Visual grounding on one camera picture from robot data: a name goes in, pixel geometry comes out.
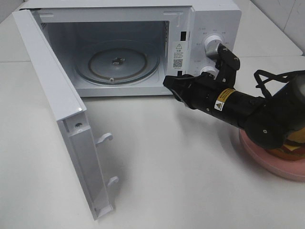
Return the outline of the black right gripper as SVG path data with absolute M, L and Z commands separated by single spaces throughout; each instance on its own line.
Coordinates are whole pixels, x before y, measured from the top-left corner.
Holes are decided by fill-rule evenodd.
M 227 47 L 217 46 L 216 79 L 209 73 L 199 76 L 184 74 L 165 76 L 163 85 L 169 89 L 179 102 L 185 102 L 193 110 L 203 111 L 218 119 L 236 118 L 236 73 L 240 60 Z

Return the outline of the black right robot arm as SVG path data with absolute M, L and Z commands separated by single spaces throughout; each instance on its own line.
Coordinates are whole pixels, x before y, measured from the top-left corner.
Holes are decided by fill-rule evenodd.
M 241 130 L 264 149 L 281 147 L 287 137 L 305 126 L 305 72 L 273 74 L 257 70 L 254 78 L 262 96 L 235 90 L 240 60 L 221 43 L 212 45 L 207 56 L 215 61 L 218 74 L 166 76 L 163 85 L 176 100 Z

